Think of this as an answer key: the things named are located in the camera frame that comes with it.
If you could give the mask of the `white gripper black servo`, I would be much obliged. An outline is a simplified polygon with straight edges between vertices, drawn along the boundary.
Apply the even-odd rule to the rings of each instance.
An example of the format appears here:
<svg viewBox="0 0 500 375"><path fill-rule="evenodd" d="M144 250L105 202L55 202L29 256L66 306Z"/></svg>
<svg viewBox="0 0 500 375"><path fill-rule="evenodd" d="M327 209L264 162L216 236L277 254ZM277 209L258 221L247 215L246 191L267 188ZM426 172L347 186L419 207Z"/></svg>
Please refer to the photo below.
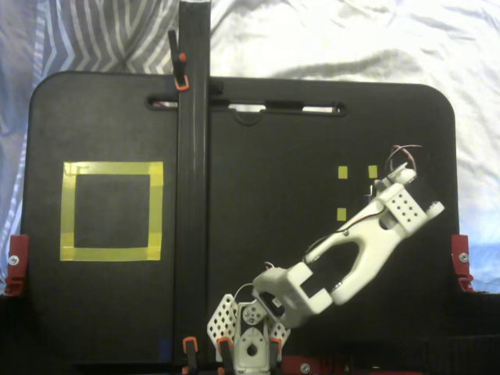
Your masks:
<svg viewBox="0 0 500 375"><path fill-rule="evenodd" d="M379 180L375 180L373 183L373 188L375 192L381 193L383 190L389 188L393 184L407 185L416 179L416 172L412 168L407 167L408 163L404 162L386 176Z"/></svg>

